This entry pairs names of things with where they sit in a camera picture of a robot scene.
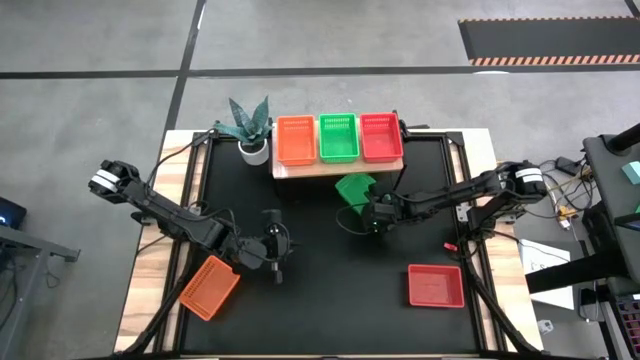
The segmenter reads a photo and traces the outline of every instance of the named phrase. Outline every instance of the caution stripe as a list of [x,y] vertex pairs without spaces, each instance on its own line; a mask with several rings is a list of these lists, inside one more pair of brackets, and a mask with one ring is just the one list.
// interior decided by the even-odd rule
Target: caution stripe
[[474,66],[637,64],[640,54],[586,56],[518,56],[470,59]]
[[489,21],[559,21],[559,20],[605,20],[605,19],[636,19],[633,16],[566,16],[566,17],[533,17],[533,18],[496,18],[496,19],[460,19],[458,23],[489,22]]

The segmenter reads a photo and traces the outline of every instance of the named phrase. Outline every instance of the plastic container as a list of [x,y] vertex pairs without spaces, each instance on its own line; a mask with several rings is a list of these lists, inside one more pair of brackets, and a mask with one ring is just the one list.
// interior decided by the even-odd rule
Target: plastic container
[[460,268],[409,265],[409,303],[413,306],[464,307]]
[[278,117],[278,161],[284,166],[316,161],[316,124],[313,115]]
[[355,114],[320,115],[320,158],[325,163],[350,163],[360,156]]
[[209,321],[240,280],[231,267],[215,256],[202,264],[180,294],[180,303]]
[[361,114],[362,156],[366,162],[393,162],[404,153],[395,113]]
[[[349,174],[336,183],[336,189],[349,205],[366,204],[369,199],[365,193],[369,191],[369,185],[375,182],[376,180],[367,174]],[[364,205],[354,206],[352,209],[362,214],[363,207]]]

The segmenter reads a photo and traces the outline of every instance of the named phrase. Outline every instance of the wooden table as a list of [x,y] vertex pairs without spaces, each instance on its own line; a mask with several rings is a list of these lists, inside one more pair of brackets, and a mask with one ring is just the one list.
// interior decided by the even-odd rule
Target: wooden table
[[[493,145],[491,144],[491,137],[487,129],[429,129],[414,131],[462,132],[471,176],[477,176],[483,171],[494,169],[496,166]],[[192,130],[168,131],[162,146],[161,158],[176,152],[191,142],[193,133],[194,131]],[[455,146],[451,146],[451,149],[454,168],[456,170],[456,181],[462,181],[464,179],[460,165],[460,154],[458,154]],[[188,159],[189,150],[168,159],[159,167],[156,176],[154,189],[176,203],[180,203],[182,196]],[[203,160],[204,151],[199,151],[196,158],[196,169],[189,199],[190,202],[195,201],[197,197]],[[486,200],[487,199],[481,199],[478,203],[482,204],[483,201],[486,202]],[[513,234],[513,227],[509,225],[498,225],[496,230]],[[142,247],[158,237],[160,237],[160,233],[156,227],[146,227],[142,231],[139,246]],[[162,240],[158,244],[146,249],[136,258],[114,351],[124,350],[133,343],[159,308],[167,276],[171,244],[172,240],[170,239]],[[520,263],[517,244],[511,239],[496,236],[487,240],[486,246],[500,306],[527,341],[536,348],[542,349],[542,339],[538,332],[536,317],[529,297],[524,270]],[[182,262],[178,267],[178,271],[182,270],[185,254],[186,244],[183,245],[182,251],[179,254]],[[479,266],[476,266],[476,269],[478,272],[481,272]],[[484,303],[482,303],[482,300],[480,300],[480,303],[488,348],[497,349],[491,315]],[[168,318],[164,341],[165,350],[170,350],[173,343],[177,309],[178,306],[176,304]],[[509,349],[513,351],[513,346],[508,340],[507,343]]]

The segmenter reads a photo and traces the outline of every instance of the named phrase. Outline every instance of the concrete floor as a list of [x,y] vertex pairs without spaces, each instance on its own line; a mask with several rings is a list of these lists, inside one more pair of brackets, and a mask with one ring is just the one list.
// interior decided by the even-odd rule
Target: concrete floor
[[[0,72],[178,69],[195,4],[0,0]],[[466,65],[457,19],[604,15],[630,13],[622,0],[209,0],[192,68]],[[82,249],[76,264],[51,261],[62,284],[43,280],[24,358],[111,352],[140,228],[130,207],[86,184],[105,158],[148,173],[174,85],[0,81],[0,196],[29,209],[27,232]],[[275,116],[397,109],[409,124],[489,128],[499,159],[577,159],[584,137],[637,122],[638,93],[638,72],[189,79],[176,127],[228,122],[228,97],[257,104],[268,94]],[[530,216],[517,233],[573,241]],[[557,324],[543,341],[557,355],[605,353],[595,324]]]

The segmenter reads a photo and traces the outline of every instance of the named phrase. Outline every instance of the orange basket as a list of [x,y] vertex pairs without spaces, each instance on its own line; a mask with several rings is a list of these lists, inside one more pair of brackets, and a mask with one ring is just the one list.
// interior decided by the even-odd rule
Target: orange basket
[[240,280],[231,267],[211,255],[180,294],[180,303],[209,321]]
[[313,115],[278,117],[278,161],[284,166],[316,161],[316,126]]

